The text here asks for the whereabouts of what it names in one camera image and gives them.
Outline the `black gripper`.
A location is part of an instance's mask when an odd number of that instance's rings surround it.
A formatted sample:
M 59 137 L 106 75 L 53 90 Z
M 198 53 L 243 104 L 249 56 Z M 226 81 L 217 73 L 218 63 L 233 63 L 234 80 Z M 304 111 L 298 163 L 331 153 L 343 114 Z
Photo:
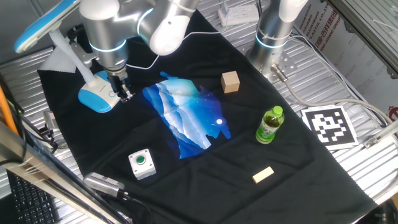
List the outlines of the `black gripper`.
M 120 94 L 119 97 L 123 103 L 134 96 L 128 87 L 128 75 L 125 67 L 119 70 L 107 70 L 107 74 L 114 92 Z

